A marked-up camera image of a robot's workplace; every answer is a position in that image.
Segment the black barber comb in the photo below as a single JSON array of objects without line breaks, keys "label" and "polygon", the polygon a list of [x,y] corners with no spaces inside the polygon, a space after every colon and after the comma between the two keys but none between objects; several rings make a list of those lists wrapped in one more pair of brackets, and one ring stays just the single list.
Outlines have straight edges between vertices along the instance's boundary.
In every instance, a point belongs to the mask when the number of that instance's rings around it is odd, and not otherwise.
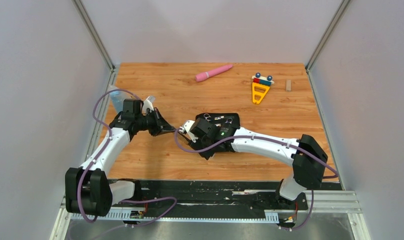
[{"label": "black barber comb", "polygon": [[191,139],[189,139],[185,134],[178,132],[177,133],[177,138],[182,142],[183,145],[189,145],[190,142],[192,142]]}]

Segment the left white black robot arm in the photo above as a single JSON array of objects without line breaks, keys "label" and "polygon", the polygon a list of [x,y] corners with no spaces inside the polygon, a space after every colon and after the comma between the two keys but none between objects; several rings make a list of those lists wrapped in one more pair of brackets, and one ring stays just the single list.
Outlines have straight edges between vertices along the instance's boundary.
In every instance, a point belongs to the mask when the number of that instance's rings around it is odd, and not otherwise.
[{"label": "left white black robot arm", "polygon": [[65,208],[69,213],[106,216],[112,205],[125,200],[130,206],[143,201],[138,180],[122,178],[110,183],[107,176],[123,149],[141,131],[151,136],[172,133],[170,125],[153,106],[154,96],[145,100],[128,98],[123,109],[108,125],[108,131],[95,152],[80,165],[65,173]]}]

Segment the silver thinning scissors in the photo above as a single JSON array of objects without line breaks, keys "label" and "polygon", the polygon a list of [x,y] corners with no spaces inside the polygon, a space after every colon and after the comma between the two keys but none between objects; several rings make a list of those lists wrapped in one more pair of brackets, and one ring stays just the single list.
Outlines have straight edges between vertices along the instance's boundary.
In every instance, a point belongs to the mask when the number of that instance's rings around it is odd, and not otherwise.
[{"label": "silver thinning scissors", "polygon": [[223,121],[221,122],[221,124],[232,124],[232,123],[233,123],[232,117],[224,118]]}]

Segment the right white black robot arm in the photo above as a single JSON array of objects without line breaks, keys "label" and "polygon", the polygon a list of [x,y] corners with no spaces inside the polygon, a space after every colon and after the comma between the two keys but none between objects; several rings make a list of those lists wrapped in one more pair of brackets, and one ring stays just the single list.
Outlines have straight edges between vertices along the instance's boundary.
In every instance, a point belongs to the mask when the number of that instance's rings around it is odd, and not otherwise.
[{"label": "right white black robot arm", "polygon": [[282,209],[291,207],[303,191],[320,187],[327,167],[328,156],[312,136],[282,138],[257,133],[242,127],[238,116],[202,114],[175,131],[175,142],[179,138],[190,146],[189,153],[198,153],[206,160],[216,153],[250,153],[292,167],[275,195]]}]

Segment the black zip tool case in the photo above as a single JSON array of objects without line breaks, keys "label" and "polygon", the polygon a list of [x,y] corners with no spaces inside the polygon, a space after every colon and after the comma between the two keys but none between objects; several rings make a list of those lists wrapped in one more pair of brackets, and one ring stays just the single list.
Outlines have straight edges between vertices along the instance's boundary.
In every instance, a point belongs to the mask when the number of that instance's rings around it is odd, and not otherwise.
[{"label": "black zip tool case", "polygon": [[192,147],[201,150],[232,137],[240,128],[240,117],[238,113],[200,113],[195,117],[195,124],[191,133],[197,140]]}]

